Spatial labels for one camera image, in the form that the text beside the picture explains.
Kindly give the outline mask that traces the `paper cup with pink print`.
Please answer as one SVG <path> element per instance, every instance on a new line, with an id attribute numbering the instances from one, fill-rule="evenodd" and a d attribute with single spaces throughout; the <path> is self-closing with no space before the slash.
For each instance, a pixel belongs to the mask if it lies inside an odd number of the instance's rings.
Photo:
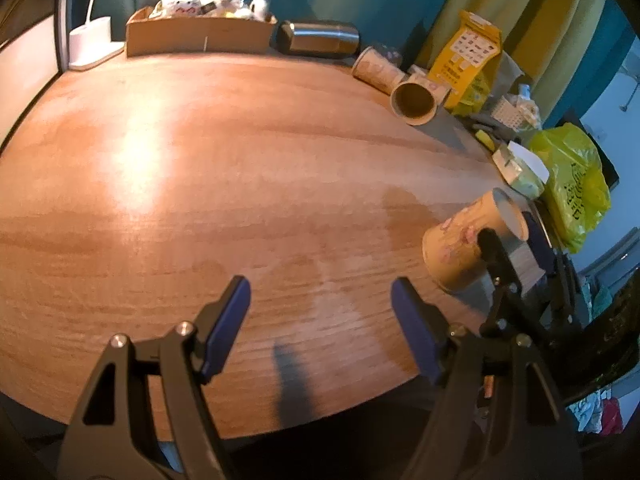
<path id="1" fill-rule="evenodd" d="M 477 281 L 486 266 L 477 237 L 492 229 L 508 254 L 528 240 L 520 207 L 501 188 L 493 188 L 446 221 L 425 231 L 422 255 L 428 273 L 446 292 L 460 292 Z"/>

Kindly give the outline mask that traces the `paper cup lying middle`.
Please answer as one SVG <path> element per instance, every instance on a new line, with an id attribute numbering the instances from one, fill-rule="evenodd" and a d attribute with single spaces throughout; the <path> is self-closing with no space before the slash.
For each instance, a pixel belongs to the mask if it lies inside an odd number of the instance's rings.
<path id="1" fill-rule="evenodd" d="M 390 94 L 390 106 L 410 126 L 423 126 L 442 108 L 451 91 L 449 84 L 418 74 L 410 75 Z"/>

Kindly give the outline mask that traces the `paper cup lying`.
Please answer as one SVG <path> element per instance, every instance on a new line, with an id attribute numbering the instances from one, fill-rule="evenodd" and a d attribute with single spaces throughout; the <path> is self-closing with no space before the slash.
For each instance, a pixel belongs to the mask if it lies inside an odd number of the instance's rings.
<path id="1" fill-rule="evenodd" d="M 352 76 L 388 96 L 407 79 L 406 73 L 374 47 L 360 53 L 352 66 Z"/>
<path id="2" fill-rule="evenodd" d="M 390 94 L 390 106 L 410 126 L 423 126 L 442 108 L 451 91 L 449 84 L 418 74 L 410 75 Z"/>

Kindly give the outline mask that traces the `paper cup lying far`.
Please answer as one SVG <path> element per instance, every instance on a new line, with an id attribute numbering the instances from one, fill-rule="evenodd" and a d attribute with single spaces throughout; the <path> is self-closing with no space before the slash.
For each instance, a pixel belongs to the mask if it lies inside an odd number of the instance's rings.
<path id="1" fill-rule="evenodd" d="M 407 79 L 406 73 L 374 47 L 360 53 L 352 66 L 352 76 L 388 96 Z"/>

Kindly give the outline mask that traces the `yellow plastic bag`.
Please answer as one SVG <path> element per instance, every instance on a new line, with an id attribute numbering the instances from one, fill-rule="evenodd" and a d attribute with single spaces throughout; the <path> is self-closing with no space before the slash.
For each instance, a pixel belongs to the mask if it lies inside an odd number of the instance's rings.
<path id="1" fill-rule="evenodd" d="M 567 122 L 538 131 L 528 148 L 549 171 L 541 195 L 562 245 L 577 254 L 612 207 L 596 144 L 584 130 Z"/>

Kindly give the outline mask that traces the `white and yellow tissue pack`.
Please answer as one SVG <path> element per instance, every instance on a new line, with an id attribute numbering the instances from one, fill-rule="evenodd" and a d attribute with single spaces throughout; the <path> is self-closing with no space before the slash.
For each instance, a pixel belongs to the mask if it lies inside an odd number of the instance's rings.
<path id="1" fill-rule="evenodd" d="M 550 172 L 544 162 L 521 144 L 501 144 L 491 156 L 506 184 L 529 200 L 536 200 L 548 183 Z"/>

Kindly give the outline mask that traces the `yellow sponge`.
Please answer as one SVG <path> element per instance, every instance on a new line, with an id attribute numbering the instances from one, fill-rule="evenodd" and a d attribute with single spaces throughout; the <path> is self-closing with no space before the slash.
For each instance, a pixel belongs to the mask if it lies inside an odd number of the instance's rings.
<path id="1" fill-rule="evenodd" d="M 488 149 L 488 151 L 490 151 L 491 153 L 495 153 L 497 145 L 494 138 L 489 133 L 480 129 L 475 131 L 474 136 L 475 139 L 480 142 L 480 144 Z"/>

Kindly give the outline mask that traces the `white plastic basket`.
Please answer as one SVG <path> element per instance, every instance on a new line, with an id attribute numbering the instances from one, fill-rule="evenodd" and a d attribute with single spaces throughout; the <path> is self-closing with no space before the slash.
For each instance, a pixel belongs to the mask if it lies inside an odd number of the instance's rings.
<path id="1" fill-rule="evenodd" d="M 508 93 L 498 99 L 490 116 L 515 131 L 540 130 L 542 126 L 529 84 L 519 84 L 517 94 Z"/>

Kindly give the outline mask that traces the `grey paper bag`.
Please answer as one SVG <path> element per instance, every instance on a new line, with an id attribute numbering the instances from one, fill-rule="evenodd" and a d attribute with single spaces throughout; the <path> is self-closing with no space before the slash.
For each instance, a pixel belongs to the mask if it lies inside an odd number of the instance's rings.
<path id="1" fill-rule="evenodd" d="M 511 91 L 513 85 L 524 76 L 525 73 L 506 52 L 503 52 L 496 79 L 491 88 L 491 96 L 499 99 Z"/>

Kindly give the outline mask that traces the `yellow paper package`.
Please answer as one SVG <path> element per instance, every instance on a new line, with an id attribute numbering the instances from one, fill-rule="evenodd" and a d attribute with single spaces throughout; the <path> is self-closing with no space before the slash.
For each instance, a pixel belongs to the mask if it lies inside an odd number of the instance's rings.
<path id="1" fill-rule="evenodd" d="M 488 99 L 502 57 L 502 32 L 479 15 L 460 12 L 460 28 L 439 52 L 427 73 L 448 86 L 442 105 L 460 117 L 478 113 Z"/>

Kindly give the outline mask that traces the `stainless steel tumbler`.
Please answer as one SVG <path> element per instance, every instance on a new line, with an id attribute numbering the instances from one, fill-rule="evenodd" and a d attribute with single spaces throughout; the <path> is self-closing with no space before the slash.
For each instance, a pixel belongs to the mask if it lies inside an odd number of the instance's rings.
<path id="1" fill-rule="evenodd" d="M 359 47 L 359 30 L 343 22 L 284 21 L 276 33 L 276 48 L 283 54 L 350 58 Z"/>

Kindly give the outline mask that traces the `white desk lamp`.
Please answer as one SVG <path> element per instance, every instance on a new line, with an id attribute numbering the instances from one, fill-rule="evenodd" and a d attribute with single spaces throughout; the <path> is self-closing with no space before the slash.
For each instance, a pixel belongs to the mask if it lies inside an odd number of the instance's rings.
<path id="1" fill-rule="evenodd" d="M 68 36 L 68 69 L 85 72 L 114 58 L 125 49 L 123 41 L 112 39 L 112 20 L 109 16 L 92 18 L 94 0 L 89 0 L 85 23 L 74 28 Z"/>

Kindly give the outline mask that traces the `brown cardboard box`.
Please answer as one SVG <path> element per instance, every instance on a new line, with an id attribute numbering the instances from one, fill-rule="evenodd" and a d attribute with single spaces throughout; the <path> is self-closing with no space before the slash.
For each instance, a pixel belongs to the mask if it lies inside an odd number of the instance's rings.
<path id="1" fill-rule="evenodd" d="M 128 58 L 205 52 L 263 54 L 269 50 L 278 22 L 213 16 L 150 18 L 151 13 L 152 8 L 146 6 L 130 16 L 125 44 Z"/>

